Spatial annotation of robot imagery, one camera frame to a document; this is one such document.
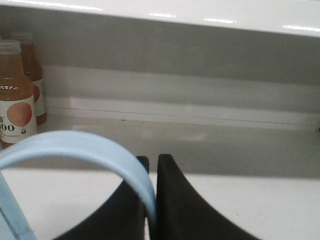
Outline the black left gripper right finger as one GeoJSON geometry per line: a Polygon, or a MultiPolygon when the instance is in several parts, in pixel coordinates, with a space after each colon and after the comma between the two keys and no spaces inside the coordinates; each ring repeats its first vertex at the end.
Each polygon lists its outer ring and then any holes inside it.
{"type": "Polygon", "coordinates": [[[170,154],[158,157],[156,189],[158,239],[256,239],[213,208],[193,188],[170,154]]]}

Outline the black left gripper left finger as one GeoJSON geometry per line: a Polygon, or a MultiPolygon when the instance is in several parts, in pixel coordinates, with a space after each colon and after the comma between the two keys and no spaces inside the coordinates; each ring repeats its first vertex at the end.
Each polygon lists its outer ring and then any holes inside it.
{"type": "Polygon", "coordinates": [[[113,194],[81,223],[57,240],[143,240],[146,211],[132,188],[122,181],[113,194]]]}

